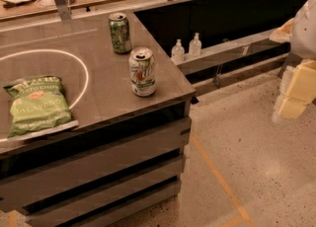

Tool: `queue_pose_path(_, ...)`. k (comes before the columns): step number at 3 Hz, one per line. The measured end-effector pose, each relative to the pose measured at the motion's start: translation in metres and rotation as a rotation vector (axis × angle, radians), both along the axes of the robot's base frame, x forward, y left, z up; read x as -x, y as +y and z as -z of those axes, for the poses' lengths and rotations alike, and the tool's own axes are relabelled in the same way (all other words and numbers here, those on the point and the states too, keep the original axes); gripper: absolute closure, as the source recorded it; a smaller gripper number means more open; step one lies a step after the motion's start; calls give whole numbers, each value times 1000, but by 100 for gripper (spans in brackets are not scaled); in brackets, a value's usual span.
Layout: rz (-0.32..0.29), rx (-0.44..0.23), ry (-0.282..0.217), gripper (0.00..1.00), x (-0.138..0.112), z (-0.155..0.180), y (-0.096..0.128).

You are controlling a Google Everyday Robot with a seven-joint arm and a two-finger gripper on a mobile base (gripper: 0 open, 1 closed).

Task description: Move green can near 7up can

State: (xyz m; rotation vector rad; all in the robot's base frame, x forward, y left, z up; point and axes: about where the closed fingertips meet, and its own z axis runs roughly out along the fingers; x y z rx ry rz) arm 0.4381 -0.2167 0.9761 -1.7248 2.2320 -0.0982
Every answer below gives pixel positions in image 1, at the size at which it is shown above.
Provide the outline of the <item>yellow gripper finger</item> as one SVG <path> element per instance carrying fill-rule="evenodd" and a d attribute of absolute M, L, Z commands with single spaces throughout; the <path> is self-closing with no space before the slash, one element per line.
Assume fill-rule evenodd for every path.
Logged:
<path fill-rule="evenodd" d="M 303 60 L 296 67 L 287 66 L 282 75 L 273 121 L 299 118 L 316 99 L 316 61 Z"/>
<path fill-rule="evenodd" d="M 286 21 L 281 27 L 275 29 L 270 34 L 270 40 L 278 43 L 290 42 L 291 29 L 294 19 Z"/>

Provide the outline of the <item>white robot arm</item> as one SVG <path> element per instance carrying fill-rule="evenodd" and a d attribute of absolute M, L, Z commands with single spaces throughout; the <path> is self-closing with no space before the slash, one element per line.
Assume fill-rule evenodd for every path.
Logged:
<path fill-rule="evenodd" d="M 316 0 L 307 0 L 295 17 L 274 30 L 270 40 L 290 43 L 290 52 L 302 61 L 286 66 L 276 98 L 273 121 L 299 118 L 316 99 Z"/>

